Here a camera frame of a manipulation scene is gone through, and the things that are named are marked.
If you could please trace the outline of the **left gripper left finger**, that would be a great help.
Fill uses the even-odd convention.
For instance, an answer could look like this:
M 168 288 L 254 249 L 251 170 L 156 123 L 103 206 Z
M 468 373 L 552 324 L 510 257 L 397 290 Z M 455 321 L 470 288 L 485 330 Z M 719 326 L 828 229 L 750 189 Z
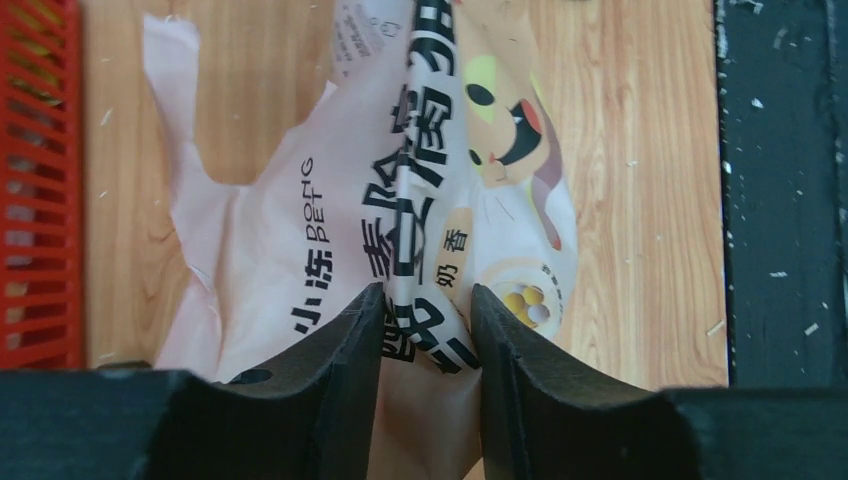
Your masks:
M 383 287 L 373 283 L 307 338 L 221 385 L 212 478 L 365 478 L 383 315 Z

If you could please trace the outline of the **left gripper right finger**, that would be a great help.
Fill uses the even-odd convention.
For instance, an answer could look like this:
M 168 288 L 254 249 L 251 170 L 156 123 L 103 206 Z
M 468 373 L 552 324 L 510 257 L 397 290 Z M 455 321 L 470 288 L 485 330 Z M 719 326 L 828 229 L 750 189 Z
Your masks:
M 669 393 L 607 375 L 472 290 L 488 479 L 697 479 L 692 429 Z

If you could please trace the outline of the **pink cat litter bag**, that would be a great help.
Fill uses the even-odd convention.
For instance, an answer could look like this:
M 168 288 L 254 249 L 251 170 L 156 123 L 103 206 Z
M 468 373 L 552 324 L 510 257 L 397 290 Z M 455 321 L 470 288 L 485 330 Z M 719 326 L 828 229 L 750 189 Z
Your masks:
M 333 78 L 249 185 L 204 170 L 195 26 L 146 15 L 143 69 L 193 274 L 156 366 L 233 380 L 381 282 L 368 475 L 464 478 L 481 456 L 473 287 L 552 339 L 576 280 L 575 210 L 528 11 L 338 2 Z

